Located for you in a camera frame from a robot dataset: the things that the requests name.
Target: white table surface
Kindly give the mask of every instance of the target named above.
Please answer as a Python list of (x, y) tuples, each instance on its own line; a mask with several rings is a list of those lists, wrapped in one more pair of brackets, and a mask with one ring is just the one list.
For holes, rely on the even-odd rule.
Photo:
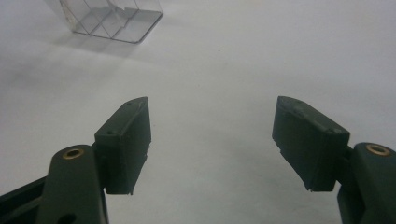
[(271, 138), (276, 97), (396, 148), (396, 2), (162, 0), (140, 45), (74, 35), (41, 0), (0, 1), (0, 194), (93, 142), (147, 96), (152, 143), (111, 223), (340, 223)]

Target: transparent plastic box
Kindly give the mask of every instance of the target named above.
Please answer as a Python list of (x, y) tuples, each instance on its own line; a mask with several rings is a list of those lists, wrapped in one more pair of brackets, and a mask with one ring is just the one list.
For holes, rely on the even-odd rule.
[(157, 0), (44, 0), (72, 32), (141, 42), (163, 15)]

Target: white surface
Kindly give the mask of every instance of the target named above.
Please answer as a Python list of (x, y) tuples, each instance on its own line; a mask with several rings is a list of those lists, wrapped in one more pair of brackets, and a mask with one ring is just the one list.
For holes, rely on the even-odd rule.
[(340, 223), (271, 138), (276, 97), (396, 148), (394, 1), (162, 0), (140, 45), (73, 35), (40, 0), (0, 1), (0, 194), (148, 96), (153, 141), (111, 223)]

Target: clear plastic container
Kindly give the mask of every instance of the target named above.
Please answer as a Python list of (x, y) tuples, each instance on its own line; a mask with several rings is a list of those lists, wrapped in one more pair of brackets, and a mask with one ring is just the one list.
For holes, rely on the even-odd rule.
[(139, 43), (163, 15), (157, 0), (44, 0), (75, 33)]

